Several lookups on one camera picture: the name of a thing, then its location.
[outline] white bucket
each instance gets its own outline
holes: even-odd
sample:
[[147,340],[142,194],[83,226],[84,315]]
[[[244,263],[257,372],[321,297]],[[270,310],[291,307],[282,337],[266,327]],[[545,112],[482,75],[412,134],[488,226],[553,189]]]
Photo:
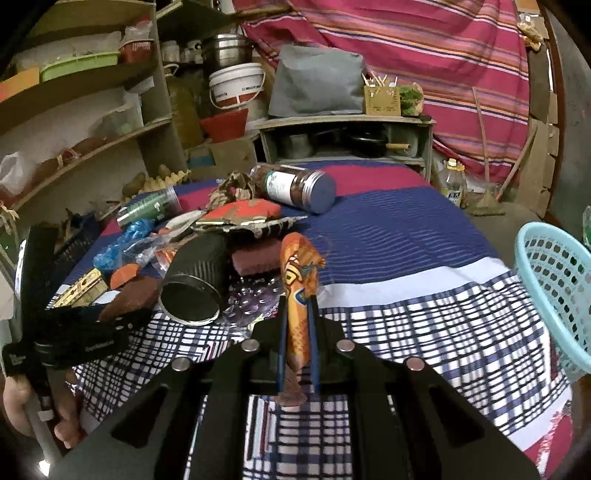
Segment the white bucket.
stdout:
[[211,74],[209,98],[221,110],[228,110],[254,100],[264,83],[265,72],[260,64],[253,62],[234,65]]

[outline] red basket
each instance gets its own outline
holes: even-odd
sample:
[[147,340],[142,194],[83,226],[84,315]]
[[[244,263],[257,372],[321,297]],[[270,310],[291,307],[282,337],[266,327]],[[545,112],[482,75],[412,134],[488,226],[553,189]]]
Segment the red basket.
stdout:
[[152,58],[154,40],[130,40],[120,46],[121,58],[124,63],[147,61]]

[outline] blue jar lid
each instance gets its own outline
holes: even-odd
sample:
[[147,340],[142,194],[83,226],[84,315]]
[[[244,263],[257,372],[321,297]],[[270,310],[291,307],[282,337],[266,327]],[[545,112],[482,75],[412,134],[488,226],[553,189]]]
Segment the blue jar lid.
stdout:
[[323,171],[315,171],[305,180],[302,197],[306,210],[327,212],[335,203],[335,180]]

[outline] bed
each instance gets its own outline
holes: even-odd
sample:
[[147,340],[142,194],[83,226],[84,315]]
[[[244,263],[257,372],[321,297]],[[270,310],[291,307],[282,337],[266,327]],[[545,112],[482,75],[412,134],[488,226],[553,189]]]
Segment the bed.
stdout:
[[[339,196],[330,211],[297,227],[326,256],[321,314],[379,357],[424,358],[543,477],[551,474],[570,446],[571,389],[514,272],[464,213],[410,168],[345,160],[306,167],[332,175]],[[213,181],[193,183],[177,193],[197,208],[214,188]],[[66,284],[89,270],[116,235],[109,225]],[[76,368],[85,415],[93,420],[87,428],[175,357],[211,358],[239,340],[220,326],[187,327],[155,309],[127,351]],[[344,398],[311,395],[299,411],[287,412],[252,397],[249,410],[244,478],[351,478]]]

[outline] green basket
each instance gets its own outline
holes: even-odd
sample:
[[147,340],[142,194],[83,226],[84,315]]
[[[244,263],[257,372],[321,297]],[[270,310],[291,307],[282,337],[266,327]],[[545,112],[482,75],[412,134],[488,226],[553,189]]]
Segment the green basket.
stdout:
[[41,70],[41,81],[46,82],[70,73],[82,72],[83,70],[98,69],[117,65],[119,51],[106,51],[103,53],[92,53],[81,57],[73,57],[67,60],[55,61]]

